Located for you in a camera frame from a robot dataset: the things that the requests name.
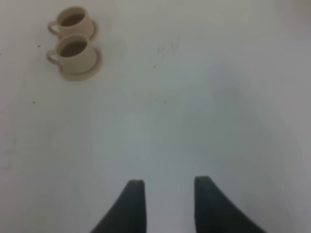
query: coffee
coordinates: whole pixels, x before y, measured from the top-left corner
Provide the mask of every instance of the coffee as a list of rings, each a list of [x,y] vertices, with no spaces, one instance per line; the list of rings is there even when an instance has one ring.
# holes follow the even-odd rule
[[[62,57],[73,57],[81,53],[86,48],[86,45],[85,41],[74,41],[66,45],[60,52],[60,55]]]
[[[61,25],[65,27],[72,26],[72,25],[79,23],[83,18],[84,18],[83,14],[71,15],[65,18],[63,22],[61,23]]]

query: ceramic mug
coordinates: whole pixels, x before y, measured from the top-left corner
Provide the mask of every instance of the ceramic mug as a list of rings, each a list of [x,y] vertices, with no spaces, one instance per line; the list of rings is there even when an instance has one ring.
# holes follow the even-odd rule
[[[47,52],[46,58],[70,75],[84,74],[94,68],[98,61],[89,38],[81,33],[62,38],[54,50]]]
[[[59,32],[52,28],[55,25]],[[55,21],[48,23],[48,30],[59,38],[73,33],[83,33],[88,38],[92,38],[95,34],[94,24],[86,9],[81,6],[73,6],[63,10]]]

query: white table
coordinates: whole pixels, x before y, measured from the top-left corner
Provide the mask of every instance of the white table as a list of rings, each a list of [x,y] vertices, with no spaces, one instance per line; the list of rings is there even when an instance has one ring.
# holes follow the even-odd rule
[[[70,83],[46,30],[81,5],[100,72]],[[144,179],[148,233],[194,233],[209,175],[270,233],[311,231],[306,0],[1,0],[0,232],[87,233]]]

